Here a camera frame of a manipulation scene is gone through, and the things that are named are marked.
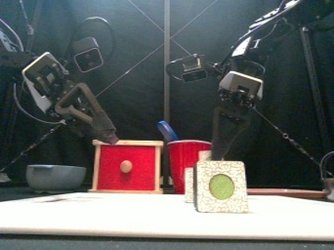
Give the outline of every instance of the plastic cup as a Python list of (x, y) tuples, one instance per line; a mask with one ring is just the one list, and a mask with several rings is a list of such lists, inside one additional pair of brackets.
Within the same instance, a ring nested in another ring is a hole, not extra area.
[(197, 140), (178, 140), (168, 143), (169, 167), (176, 194), (184, 194), (185, 168), (192, 168), (198, 160), (198, 152), (210, 149), (210, 143)]

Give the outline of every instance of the red box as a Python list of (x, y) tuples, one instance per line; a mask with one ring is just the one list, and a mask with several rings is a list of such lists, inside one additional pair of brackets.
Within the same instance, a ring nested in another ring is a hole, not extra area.
[(96, 192), (161, 193), (160, 141), (118, 141), (108, 145), (97, 140), (92, 189)]

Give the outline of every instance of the black backdrop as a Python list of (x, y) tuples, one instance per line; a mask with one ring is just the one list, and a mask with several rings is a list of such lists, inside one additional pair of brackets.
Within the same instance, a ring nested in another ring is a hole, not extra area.
[[(101, 17), (112, 25), (116, 50), (110, 61), (97, 70), (75, 74), (84, 81), (106, 111), (122, 140), (162, 140), (156, 122), (162, 119), (164, 99), (164, 1), (162, 0), (42, 0), (34, 30), (31, 51), (45, 51), (63, 58), (77, 24), (88, 17)], [(252, 21), (268, 13), (280, 1), (267, 0), (170, 0), (169, 59), (188, 53), (204, 54), (220, 62), (237, 38), (246, 32)], [(27, 21), (31, 22), (37, 1), (23, 1)], [(23, 44), (27, 32), (19, 1), (0, 0), (0, 18), (17, 31)], [(100, 24), (88, 24), (75, 38), (92, 36), (102, 55), (110, 48), (109, 34)], [(331, 33), (316, 34), (315, 53), (320, 62), (319, 84), (327, 125), (332, 125), (332, 53)], [(296, 30), (275, 48), (269, 57), (263, 100), (257, 109), (272, 123), (319, 160), (328, 148), (323, 147), (317, 128), (305, 55)], [(10, 68), (1, 68), (1, 167), (51, 126), (25, 117), (13, 108)], [(169, 123), (181, 139), (210, 140), (212, 109), (217, 101), (217, 81), (180, 83), (170, 80)], [(46, 119), (22, 89), (21, 104), (27, 112)], [(332, 133), (327, 134), (332, 145)], [(61, 127), (47, 140), (9, 168), (9, 176), (25, 181), (27, 164), (67, 164), (86, 168), (85, 181), (90, 182), (93, 146), (90, 137), (78, 138)], [(249, 187), (320, 188), (317, 168), (289, 145), (265, 122), (251, 114), (251, 126), (237, 137), (226, 159), (242, 160)]]

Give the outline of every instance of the blue handle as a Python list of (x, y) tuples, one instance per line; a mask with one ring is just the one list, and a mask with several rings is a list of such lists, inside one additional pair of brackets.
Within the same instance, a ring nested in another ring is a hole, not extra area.
[(169, 124), (165, 121), (157, 122), (157, 129), (158, 129), (166, 143), (170, 143), (173, 141), (180, 140), (178, 137), (176, 136)]

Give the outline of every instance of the green oval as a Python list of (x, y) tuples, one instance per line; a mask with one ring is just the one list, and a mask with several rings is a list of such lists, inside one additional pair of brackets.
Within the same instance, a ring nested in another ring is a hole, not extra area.
[(209, 192), (216, 199), (228, 199), (234, 192), (234, 184), (226, 175), (214, 175), (209, 180)]

